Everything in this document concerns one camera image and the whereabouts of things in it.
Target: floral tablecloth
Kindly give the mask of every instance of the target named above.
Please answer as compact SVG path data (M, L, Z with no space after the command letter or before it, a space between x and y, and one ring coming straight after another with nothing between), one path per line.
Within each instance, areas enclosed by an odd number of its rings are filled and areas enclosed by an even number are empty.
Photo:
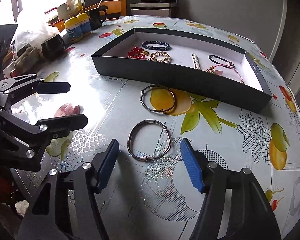
M91 55L134 27L167 28L210 36L247 50L263 74L272 100L261 114L203 96L174 90L178 105L169 114L149 112L139 102L148 84L100 76ZM39 172L17 171L30 195L53 167L71 171L106 149L112 138L120 154L109 184L96 200L111 239L189 239L204 195L192 186L180 154L188 138L195 150L225 169L250 168L278 221L282 238L300 218L300 114L295 98L266 55L251 40L211 26L174 18L124 17L102 26L70 46L67 54L38 73L46 81L68 81L67 94L31 95L14 105L15 116L35 124L38 119L84 113L88 125L47 148ZM156 108L171 104L165 90L145 98ZM162 158L144 163L127 151L128 134L141 120L165 123L173 147ZM159 127L147 126L134 143L136 154L153 156L165 149ZM74 208L75 194L69 191ZM219 236L226 232L231 192L226 192Z

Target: jewelry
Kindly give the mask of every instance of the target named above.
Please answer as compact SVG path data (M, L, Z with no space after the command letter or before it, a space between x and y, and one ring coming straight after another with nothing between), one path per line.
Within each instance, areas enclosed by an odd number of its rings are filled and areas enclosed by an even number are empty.
M165 47L148 46L148 44L159 44L159 45L163 45ZM151 49L151 50L169 50L171 48L168 43L163 42L163 41L144 41L142 43L142 47L144 47L145 49Z
M236 71L236 70L234 69L234 67L231 67L231 66L229 66L229 65L225 65L225 64L217 64L217 65L215 65L215 66L211 66L210 69L207 69L207 70L206 70L206 72L209 72L209 73L218 75L217 71L219 71L219 70L214 70L214 68L215 68L215 67L218 67L218 66L225 67L225 68L230 68L230 69L234 70L234 71L237 73L237 75L240 77L241 83L244 84L243 78L241 77L241 75L239 74L239 72Z
M173 105L172 105L170 108L168 108L168 109L156 110L156 109L151 109L151 108L149 108L148 106L145 105L145 103L142 101L142 97L144 96L144 92L145 92L147 89L149 89L149 88L154 88L154 87L163 88L163 89L168 90L168 91L170 92L170 94L172 95L172 98L173 98ZM165 114L166 112L172 110L172 109L176 106L176 103L177 103L176 98L175 98L173 92L172 92L169 88L167 88L167 87L165 87L165 86L162 86L162 85L150 85L150 86L145 87L143 90L141 90L140 102L141 102L142 106L143 106L145 109L147 109L148 111L156 112L156 113L164 113L164 114Z
M221 57L218 57L218 56L216 56L216 55L209 55L209 59L210 59L212 62L214 62L214 63L216 63L216 64L221 64L221 63L219 63L219 62L213 60L213 59L212 59L213 57L216 57L216 58L218 58L218 59L221 59L222 61L226 62L230 67L235 68L234 64L233 64L231 61L228 61L228 60L226 60L226 59L224 59L224 58L221 58Z
M150 53L138 47L134 47L131 51L128 52L129 58L146 59L145 55L149 56Z
M163 128L163 130L166 132L166 134L167 134L167 136L168 136L168 141L169 141L168 147L164 150L163 153L161 153L161 154L159 154L159 155L157 155L157 156L154 156L154 157L148 157L148 156L138 157L138 156L136 156L136 155L133 153L133 151L131 150L131 147L130 147L130 144L131 144L131 137L132 137L133 131L134 131L136 128L138 128L138 127L140 127L141 125L146 124L146 123L156 123L156 124L158 124L158 125L161 125L162 128ZM168 131L167 127L166 127L163 123L161 123L161 122L159 122L159 121L157 121L157 120L143 120L143 121L137 123L137 124L135 125L134 128L132 128L132 130L131 130L131 132L130 132L130 134L129 134L129 137L128 137L127 149L128 149L128 152L131 154L131 156L132 156L133 158L135 158L135 159L137 159L137 160L140 160L140 161L145 161L145 162L146 162L146 161L152 161L152 160L158 159L158 158L162 157L163 155L165 155L165 154L170 150L171 144L172 144L172 143L171 143L171 138L170 138L169 131Z
M192 54L192 59L193 59L193 63L194 63L194 68L200 69L200 64L199 64L197 54Z
M156 57L159 57L159 56L165 56L165 58L163 59L156 59ZM169 61L170 59L170 55L166 52L154 52L152 54L150 54L150 57L148 60L154 60L154 61L158 61L158 62L165 62L165 61Z

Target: plastic bag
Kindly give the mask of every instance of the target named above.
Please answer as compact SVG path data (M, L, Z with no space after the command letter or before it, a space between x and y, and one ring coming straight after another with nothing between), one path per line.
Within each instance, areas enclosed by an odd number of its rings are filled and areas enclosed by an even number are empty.
M17 58L17 52L25 45L36 47L41 54L41 44L48 38L59 34L58 28L46 23L45 15L33 10L22 10L17 18L18 28L12 38L11 50Z
M69 14L77 14L83 10L81 0L66 0L66 4L69 7Z

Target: wooden chair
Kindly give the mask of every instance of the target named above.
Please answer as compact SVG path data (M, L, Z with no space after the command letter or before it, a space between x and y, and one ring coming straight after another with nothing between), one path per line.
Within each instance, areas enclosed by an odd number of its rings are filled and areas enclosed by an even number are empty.
M126 0L113 0L113 1L104 1L101 2L101 5L106 5L108 6L107 9L107 15L113 14L113 13L120 13L120 16L126 16L127 15L127 1ZM83 11L86 12L88 10L94 9L98 7L98 3L85 8ZM113 21L117 20L118 18L112 18L112 19L107 19L107 21Z

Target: blue gripper pad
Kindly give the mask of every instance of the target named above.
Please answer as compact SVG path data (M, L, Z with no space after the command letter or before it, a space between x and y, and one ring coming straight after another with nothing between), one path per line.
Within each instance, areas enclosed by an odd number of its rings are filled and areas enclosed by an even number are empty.
M99 170L99 184L98 190L101 191L108 185L108 181L110 179L112 170L114 168L114 164L118 158L119 154L119 143L117 140L113 139L113 143L110 143L107 151L109 151L102 163L102 166Z
M189 177L191 179L192 185L199 191L204 190L204 184L202 182L202 171L197 163L196 159L192 154L192 147L190 146L189 141L185 138L180 143L180 150L183 162L188 171Z

